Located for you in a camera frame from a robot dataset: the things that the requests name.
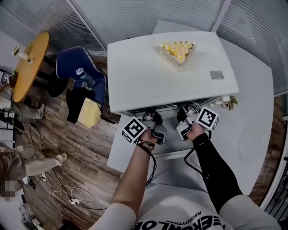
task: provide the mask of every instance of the power strip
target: power strip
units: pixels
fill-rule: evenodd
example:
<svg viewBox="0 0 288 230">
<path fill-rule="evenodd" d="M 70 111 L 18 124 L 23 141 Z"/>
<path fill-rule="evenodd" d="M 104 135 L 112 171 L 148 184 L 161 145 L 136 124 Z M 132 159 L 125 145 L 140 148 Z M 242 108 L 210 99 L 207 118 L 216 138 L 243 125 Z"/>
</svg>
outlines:
<svg viewBox="0 0 288 230">
<path fill-rule="evenodd" d="M 47 176 L 45 175 L 44 172 L 41 173 L 41 177 L 42 177 L 44 182 L 47 182 Z"/>
<path fill-rule="evenodd" d="M 76 203 L 80 203 L 79 199 L 75 198 L 75 199 L 69 199 L 71 204 L 76 204 Z"/>
</svg>

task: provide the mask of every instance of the white cable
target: white cable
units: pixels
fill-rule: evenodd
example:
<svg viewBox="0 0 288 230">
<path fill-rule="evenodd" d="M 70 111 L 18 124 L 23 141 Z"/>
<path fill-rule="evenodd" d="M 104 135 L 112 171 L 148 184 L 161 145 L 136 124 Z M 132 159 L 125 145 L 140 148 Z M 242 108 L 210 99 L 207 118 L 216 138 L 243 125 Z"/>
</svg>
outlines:
<svg viewBox="0 0 288 230">
<path fill-rule="evenodd" d="M 60 213 L 60 218 L 61 218 L 61 220 L 60 220 L 60 224 L 59 224 L 59 228 L 61 228 L 61 226 L 62 226 L 62 221 L 63 221 L 63 214 L 60 212 L 60 209 L 61 209 L 61 206 L 59 207 L 59 213 Z"/>
<path fill-rule="evenodd" d="M 53 195 L 53 197 L 52 197 L 52 203 L 53 203 L 55 206 L 57 206 L 57 207 L 61 207 L 61 205 L 57 205 L 57 204 L 54 203 L 55 193 L 58 193 L 59 195 L 62 195 L 61 189 L 59 189 L 59 188 L 53 189 L 53 188 L 51 187 L 50 182 L 49 182 L 48 179 L 47 179 L 47 181 L 48 181 L 48 184 L 49 184 L 49 187 L 50 187 L 49 192 L 50 192 L 51 195 Z"/>
<path fill-rule="evenodd" d="M 84 202 L 84 203 L 94 203 L 94 202 L 95 202 L 94 197 L 93 197 L 93 196 L 91 195 L 91 193 L 89 193 L 88 191 L 86 191 L 86 190 L 84 190 L 84 189 L 82 189 L 82 188 L 78 188 L 78 187 L 74 187 L 74 186 L 69 186 L 69 185 L 64 185 L 64 184 L 58 183 L 57 181 L 55 181 L 55 180 L 54 180 L 51 176 L 49 176 L 48 174 L 46 174 L 46 173 L 43 173 L 43 174 L 46 175 L 46 176 L 48 176 L 50 179 L 52 179 L 55 183 L 57 183 L 57 184 L 59 184 L 59 185 L 73 188 L 73 189 L 71 190 L 71 193 L 67 195 L 67 199 L 68 199 L 68 200 L 69 200 L 69 196 L 71 196 L 71 198 L 73 199 L 73 193 L 72 193 L 73 190 L 78 190 L 78 191 L 79 191 L 79 194 L 74 194 L 74 195 L 76 195 L 76 196 L 81 195 L 81 191 L 80 191 L 80 190 L 83 190 L 83 191 L 85 191 L 86 193 L 88 193 L 88 194 L 92 197 L 93 201 L 92 201 L 92 202 L 87 202 L 87 201 L 84 201 L 84 200 L 79 200 L 79 202 L 80 202 L 80 201 L 81 201 L 81 202 Z M 54 203 L 53 198 L 54 198 L 54 196 L 55 196 L 55 193 L 58 193 L 59 195 L 62 195 L 61 189 L 60 189 L 60 188 L 53 189 L 53 188 L 51 187 L 51 185 L 50 185 L 50 182 L 49 182 L 48 178 L 47 178 L 47 181 L 48 181 L 48 184 L 49 184 L 49 186 L 50 186 L 50 194 L 53 195 L 53 197 L 52 197 L 52 203 L 53 203 L 55 206 L 58 206 L 58 205 L 56 205 L 56 204 Z M 78 209 L 80 212 L 82 212 L 82 213 L 86 214 L 87 216 L 91 217 L 91 218 L 96 222 L 96 220 L 95 220 L 92 216 L 90 216 L 88 213 L 82 211 L 82 210 L 79 209 L 77 206 L 74 206 L 74 205 L 72 205 L 72 206 L 75 207 L 76 209 Z M 60 215 L 61 215 L 61 216 L 60 216 L 60 218 L 61 218 L 61 224 L 60 224 L 59 226 L 62 225 L 62 220 L 63 220 L 63 218 L 62 218 L 63 214 L 60 212 L 60 208 L 59 208 L 59 213 L 60 213 Z"/>
<path fill-rule="evenodd" d="M 24 131 L 24 133 L 27 133 L 27 135 L 30 137 L 30 140 L 31 140 L 31 143 L 32 143 L 33 147 L 35 147 L 35 146 L 34 146 L 34 142 L 33 142 L 33 140 L 32 140 L 32 136 L 30 136 L 31 132 L 30 132 L 30 134 L 29 134 L 27 131 Z"/>
<path fill-rule="evenodd" d="M 67 199 L 69 199 L 69 196 L 71 196 L 71 198 L 73 198 L 73 195 L 75 195 L 75 196 L 81 195 L 81 191 L 80 191 L 80 190 L 83 190 L 83 191 L 85 191 L 86 193 L 88 193 L 88 194 L 92 197 L 93 201 L 88 202 L 88 201 L 84 201 L 84 200 L 79 200 L 79 202 L 80 202 L 80 201 L 81 201 L 81 202 L 84 202 L 84 203 L 94 203 L 94 202 L 95 202 L 95 199 L 94 199 L 94 197 L 91 195 L 91 193 L 88 192 L 88 191 L 86 191 L 85 189 L 58 183 L 57 181 L 55 181 L 55 180 L 54 180 L 51 176 L 49 176 L 48 174 L 46 174 L 46 173 L 43 173 L 43 174 L 46 175 L 46 176 L 48 176 L 48 177 L 50 177 L 55 183 L 57 183 L 57 184 L 59 184 L 59 185 L 72 188 L 71 193 L 67 195 Z M 73 190 L 78 190 L 78 191 L 79 191 L 79 194 L 73 194 L 73 193 L 72 193 Z"/>
</svg>

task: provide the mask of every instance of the floor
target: floor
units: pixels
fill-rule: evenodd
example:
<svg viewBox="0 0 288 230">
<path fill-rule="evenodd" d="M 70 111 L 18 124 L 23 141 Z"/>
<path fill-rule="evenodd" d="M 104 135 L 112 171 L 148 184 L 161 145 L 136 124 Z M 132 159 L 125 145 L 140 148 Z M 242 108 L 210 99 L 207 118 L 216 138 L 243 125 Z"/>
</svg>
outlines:
<svg viewBox="0 0 288 230">
<path fill-rule="evenodd" d="M 89 129 L 80 123 L 69 123 L 66 120 L 68 108 L 65 92 L 59 97 L 52 98 L 45 91 L 32 87 L 29 94 L 33 99 L 41 100 L 46 104 L 44 118 L 37 122 L 44 147 L 49 148 L 55 154 L 68 152 L 70 155 L 70 159 L 62 167 L 55 168 L 59 180 L 63 184 L 88 190 L 95 198 L 93 204 L 81 203 L 81 205 L 90 208 L 108 207 L 122 176 L 120 172 L 106 166 L 117 125 L 102 120 Z M 41 140 L 37 129 L 30 127 L 30 134 L 35 148 L 41 149 Z M 257 204 L 269 187 L 277 167 L 283 137 L 282 101 L 278 97 L 274 100 L 274 119 L 267 156 L 250 194 Z M 22 144 L 31 144 L 27 133 L 16 134 L 16 145 Z M 55 181 L 59 181 L 52 170 L 47 173 Z M 33 181 L 36 184 L 35 189 L 24 186 L 24 198 L 45 229 L 59 229 L 61 219 L 69 219 L 81 229 L 88 229 L 104 212 L 104 210 L 84 208 L 81 208 L 81 211 L 78 210 L 67 200 L 65 189 L 51 179 L 49 180 L 51 187 L 53 189 L 61 188 L 62 195 L 55 193 L 53 198 L 53 191 L 50 191 L 49 184 L 40 180 L 39 176 L 33 177 Z M 91 201 L 91 197 L 86 192 L 82 191 L 81 193 L 80 199 Z"/>
</svg>

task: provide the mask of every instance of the blue chair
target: blue chair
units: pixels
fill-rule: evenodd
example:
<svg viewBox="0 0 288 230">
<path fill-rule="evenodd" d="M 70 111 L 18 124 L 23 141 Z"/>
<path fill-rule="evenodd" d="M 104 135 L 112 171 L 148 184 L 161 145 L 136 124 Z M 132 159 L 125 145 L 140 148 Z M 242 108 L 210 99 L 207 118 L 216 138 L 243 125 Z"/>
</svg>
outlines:
<svg viewBox="0 0 288 230">
<path fill-rule="evenodd" d="M 76 74 L 78 68 L 83 68 L 96 81 L 92 88 L 95 92 L 93 100 L 101 105 L 102 117 L 106 91 L 105 75 L 97 69 L 87 50 L 81 46 L 58 53 L 56 61 L 56 75 L 58 78 L 73 78 L 74 87 L 82 87 L 83 80 Z"/>
</svg>

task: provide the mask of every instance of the cake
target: cake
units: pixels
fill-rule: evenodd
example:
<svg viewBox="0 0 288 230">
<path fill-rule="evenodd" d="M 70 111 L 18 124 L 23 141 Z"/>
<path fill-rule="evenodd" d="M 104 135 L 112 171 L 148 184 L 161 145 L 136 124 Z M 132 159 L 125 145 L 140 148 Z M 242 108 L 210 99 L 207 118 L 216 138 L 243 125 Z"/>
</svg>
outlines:
<svg viewBox="0 0 288 230">
<path fill-rule="evenodd" d="M 196 47 L 195 42 L 174 41 L 159 44 L 159 53 L 178 71 L 187 64 Z"/>
</svg>

